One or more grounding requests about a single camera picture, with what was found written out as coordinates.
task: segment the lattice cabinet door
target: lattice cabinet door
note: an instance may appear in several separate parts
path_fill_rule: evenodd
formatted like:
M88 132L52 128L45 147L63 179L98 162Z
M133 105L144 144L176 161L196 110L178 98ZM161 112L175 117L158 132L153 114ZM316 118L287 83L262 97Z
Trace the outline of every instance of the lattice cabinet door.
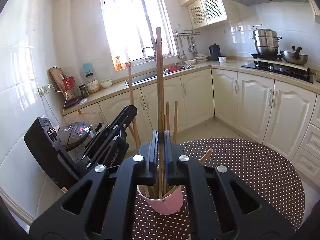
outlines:
M201 0L201 4L207 24L228 19L222 0Z
M190 4L188 6L188 12L194 29L207 25L207 20L205 19L204 10L200 0Z

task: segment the pink paper cup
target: pink paper cup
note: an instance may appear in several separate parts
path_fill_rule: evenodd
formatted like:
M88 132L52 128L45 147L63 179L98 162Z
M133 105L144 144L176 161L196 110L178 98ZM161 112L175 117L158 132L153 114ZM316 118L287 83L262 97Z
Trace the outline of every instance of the pink paper cup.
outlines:
M183 205L183 194L181 187L177 188L172 194L163 199L150 199L145 197L139 189L140 196L158 213L171 215L178 212Z

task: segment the utensil rack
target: utensil rack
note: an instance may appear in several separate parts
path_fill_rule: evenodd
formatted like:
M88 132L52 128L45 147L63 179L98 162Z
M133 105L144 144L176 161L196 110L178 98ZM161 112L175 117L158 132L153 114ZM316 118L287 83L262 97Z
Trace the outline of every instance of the utensil rack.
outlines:
M197 36L201 33L195 30L186 30L186 31L173 31L174 37L186 37L186 36Z

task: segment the rice cooker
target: rice cooker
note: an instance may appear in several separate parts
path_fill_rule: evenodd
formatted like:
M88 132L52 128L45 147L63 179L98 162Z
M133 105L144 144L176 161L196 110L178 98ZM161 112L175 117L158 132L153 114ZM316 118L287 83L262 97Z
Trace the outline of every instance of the rice cooker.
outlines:
M96 135L96 131L102 127L99 123L94 130L88 123L73 122L59 128L57 135L62 146L68 152L74 162L81 160L84 147Z

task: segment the white mug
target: white mug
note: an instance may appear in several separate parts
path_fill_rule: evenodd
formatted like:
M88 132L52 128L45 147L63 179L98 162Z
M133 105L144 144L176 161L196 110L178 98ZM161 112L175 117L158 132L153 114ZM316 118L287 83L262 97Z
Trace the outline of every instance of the white mug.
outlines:
M225 63L226 60L227 60L226 57L219 57L219 62L220 62L220 63Z

